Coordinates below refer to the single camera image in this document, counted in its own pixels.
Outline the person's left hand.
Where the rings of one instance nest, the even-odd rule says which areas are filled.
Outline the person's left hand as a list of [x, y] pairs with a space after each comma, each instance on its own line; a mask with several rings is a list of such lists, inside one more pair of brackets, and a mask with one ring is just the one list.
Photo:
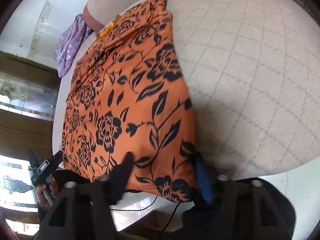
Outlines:
[[60, 190], [56, 179], [52, 176], [52, 182], [49, 184], [39, 184], [36, 189], [36, 195], [38, 199], [38, 205], [42, 208], [49, 209], [52, 204], [49, 202], [49, 198], [53, 197], [57, 199], [60, 195]]

